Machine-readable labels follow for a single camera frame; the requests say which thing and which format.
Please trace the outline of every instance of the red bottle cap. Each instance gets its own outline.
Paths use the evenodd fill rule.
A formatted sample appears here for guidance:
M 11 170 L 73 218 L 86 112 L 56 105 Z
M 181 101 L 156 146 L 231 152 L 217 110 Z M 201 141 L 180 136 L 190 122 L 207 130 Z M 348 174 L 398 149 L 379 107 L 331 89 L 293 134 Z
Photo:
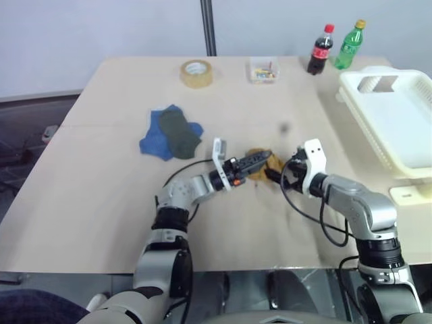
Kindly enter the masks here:
M 333 32 L 334 30 L 335 30 L 335 25 L 333 25 L 333 24 L 325 25 L 325 28 L 324 28 L 325 32 Z

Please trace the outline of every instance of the green soda bottle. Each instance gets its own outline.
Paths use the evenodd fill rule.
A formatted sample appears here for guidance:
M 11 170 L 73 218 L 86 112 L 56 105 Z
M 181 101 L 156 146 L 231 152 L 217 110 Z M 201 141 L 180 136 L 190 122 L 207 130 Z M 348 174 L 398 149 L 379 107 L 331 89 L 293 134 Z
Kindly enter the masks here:
M 352 59 L 356 55 L 360 45 L 363 41 L 363 28 L 366 22 L 364 20 L 357 20 L 357 23 L 351 32 L 346 35 L 344 43 L 340 48 L 339 55 L 335 60 L 335 67 L 339 70 L 347 69 L 352 63 Z

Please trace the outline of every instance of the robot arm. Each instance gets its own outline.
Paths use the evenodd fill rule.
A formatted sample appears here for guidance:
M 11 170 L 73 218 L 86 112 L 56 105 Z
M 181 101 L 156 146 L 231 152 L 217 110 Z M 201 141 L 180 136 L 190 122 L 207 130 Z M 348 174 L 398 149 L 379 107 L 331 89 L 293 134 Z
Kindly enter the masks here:
M 216 138 L 216 170 L 173 180 L 162 188 L 156 196 L 157 215 L 136 266 L 133 289 L 114 295 L 79 324 L 157 324 L 175 299 L 190 294 L 189 210 L 218 191 L 243 184 L 246 176 L 258 171 L 271 155 L 264 151 L 224 162 L 225 149 L 225 142 Z
M 408 323 L 409 315 L 423 309 L 410 267 L 402 258 L 395 206 L 385 195 L 358 182 L 327 175 L 325 164 L 319 140 L 307 141 L 288 161 L 288 169 L 298 178 L 291 187 L 323 198 L 348 220 L 356 240 L 358 270 L 366 281 L 358 290 L 358 299 L 369 323 Z M 425 318 L 420 318 L 421 322 L 413 323 L 425 323 Z

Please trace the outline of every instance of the white plastic basket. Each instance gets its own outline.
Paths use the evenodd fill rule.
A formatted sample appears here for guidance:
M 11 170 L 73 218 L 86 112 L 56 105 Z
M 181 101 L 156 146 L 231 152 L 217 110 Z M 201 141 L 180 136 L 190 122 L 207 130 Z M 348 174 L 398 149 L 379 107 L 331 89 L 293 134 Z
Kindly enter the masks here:
M 377 90 L 390 78 L 387 90 Z M 395 178 L 432 178 L 432 80 L 426 74 L 366 67 L 342 73 L 339 93 Z

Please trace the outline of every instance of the dark blue fabric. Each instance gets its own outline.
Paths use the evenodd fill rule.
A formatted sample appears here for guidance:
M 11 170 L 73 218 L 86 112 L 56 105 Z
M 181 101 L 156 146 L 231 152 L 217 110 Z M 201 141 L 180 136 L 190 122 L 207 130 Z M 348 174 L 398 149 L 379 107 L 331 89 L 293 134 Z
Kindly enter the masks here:
M 88 311 L 40 290 L 0 292 L 0 324 L 75 324 Z
M 165 110 L 181 110 L 175 105 L 170 105 Z M 168 148 L 168 139 L 162 133 L 159 127 L 159 116 L 165 110 L 152 110 L 151 111 L 151 124 L 150 129 L 147 131 L 146 136 L 140 140 L 140 151 L 142 154 L 150 154 L 156 157 L 160 157 L 164 161 L 168 161 L 173 158 L 173 155 Z M 190 129 L 198 136 L 203 135 L 203 128 L 198 123 L 189 123 Z

